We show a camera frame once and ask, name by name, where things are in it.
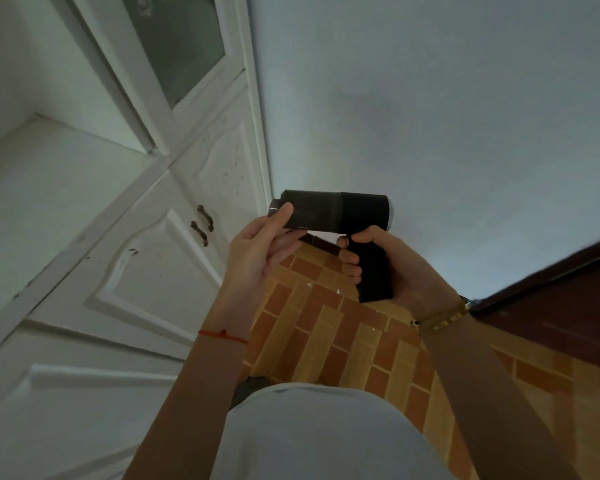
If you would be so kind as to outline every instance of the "dark red wood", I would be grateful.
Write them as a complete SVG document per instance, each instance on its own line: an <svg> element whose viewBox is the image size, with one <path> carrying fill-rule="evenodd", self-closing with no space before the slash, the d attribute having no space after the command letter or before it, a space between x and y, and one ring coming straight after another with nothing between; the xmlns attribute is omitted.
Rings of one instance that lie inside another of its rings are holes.
<svg viewBox="0 0 600 480"><path fill-rule="evenodd" d="M600 259L472 313L497 328L600 366Z"/></svg>

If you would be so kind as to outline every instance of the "door panel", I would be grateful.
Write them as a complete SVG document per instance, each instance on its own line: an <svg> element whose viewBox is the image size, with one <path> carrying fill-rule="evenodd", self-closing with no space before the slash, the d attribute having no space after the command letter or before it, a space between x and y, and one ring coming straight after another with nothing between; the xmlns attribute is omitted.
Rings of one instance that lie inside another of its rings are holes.
<svg viewBox="0 0 600 480"><path fill-rule="evenodd" d="M73 0L167 155L244 69L235 0Z"/></svg>
<svg viewBox="0 0 600 480"><path fill-rule="evenodd" d="M184 358L224 275L170 172L30 315L33 321Z"/></svg>
<svg viewBox="0 0 600 480"><path fill-rule="evenodd" d="M214 0L122 0L170 108L224 57Z"/></svg>
<svg viewBox="0 0 600 480"><path fill-rule="evenodd" d="M0 479L119 475L181 366L19 327L0 347Z"/></svg>
<svg viewBox="0 0 600 480"><path fill-rule="evenodd" d="M226 259L232 238L267 211L246 90L209 124L171 170L190 199L204 205L213 218L215 231L210 239Z"/></svg>

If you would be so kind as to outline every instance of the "metal drawer handle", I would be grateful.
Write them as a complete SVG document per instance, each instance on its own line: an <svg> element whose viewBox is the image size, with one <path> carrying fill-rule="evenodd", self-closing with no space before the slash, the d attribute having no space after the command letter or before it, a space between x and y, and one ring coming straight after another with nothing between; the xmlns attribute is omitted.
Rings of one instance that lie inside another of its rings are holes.
<svg viewBox="0 0 600 480"><path fill-rule="evenodd" d="M205 211L205 208L202 205L198 206L198 211L209 221L209 232L214 231L214 220L211 216Z"/></svg>
<svg viewBox="0 0 600 480"><path fill-rule="evenodd" d="M207 234L202 232L202 229L198 227L198 223L195 221L191 221L191 228L198 231L198 234L200 234L200 237L202 238L202 247L206 248L209 245L209 241L207 240Z"/></svg>

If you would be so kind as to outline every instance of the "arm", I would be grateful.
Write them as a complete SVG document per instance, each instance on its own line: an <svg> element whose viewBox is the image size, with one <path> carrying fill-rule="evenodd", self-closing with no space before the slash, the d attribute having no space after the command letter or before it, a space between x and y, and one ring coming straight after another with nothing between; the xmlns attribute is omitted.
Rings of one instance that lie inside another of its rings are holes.
<svg viewBox="0 0 600 480"><path fill-rule="evenodd" d="M394 302L421 320L423 330L456 313L456 291L400 239L375 226L352 239L373 241L385 250L393 268ZM346 247L346 240L338 245ZM343 249L340 259L354 283L364 279L357 255ZM470 315L424 343L480 478L579 478Z"/></svg>
<svg viewBox="0 0 600 480"><path fill-rule="evenodd" d="M202 330L248 340L251 323L273 266L292 254L305 231L283 229L293 213L288 204L260 217L230 245L224 281ZM246 346L198 336L125 480L206 479L216 459Z"/></svg>

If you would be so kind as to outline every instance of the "hair dryer barrel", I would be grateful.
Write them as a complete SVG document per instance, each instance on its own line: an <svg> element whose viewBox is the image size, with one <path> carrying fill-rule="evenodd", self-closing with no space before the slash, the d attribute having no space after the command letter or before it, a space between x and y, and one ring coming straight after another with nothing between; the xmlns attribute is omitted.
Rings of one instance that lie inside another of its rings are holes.
<svg viewBox="0 0 600 480"><path fill-rule="evenodd" d="M386 195L285 190L273 199L269 215L286 202L294 206L287 227L351 235L371 225L388 230L391 204Z"/></svg>

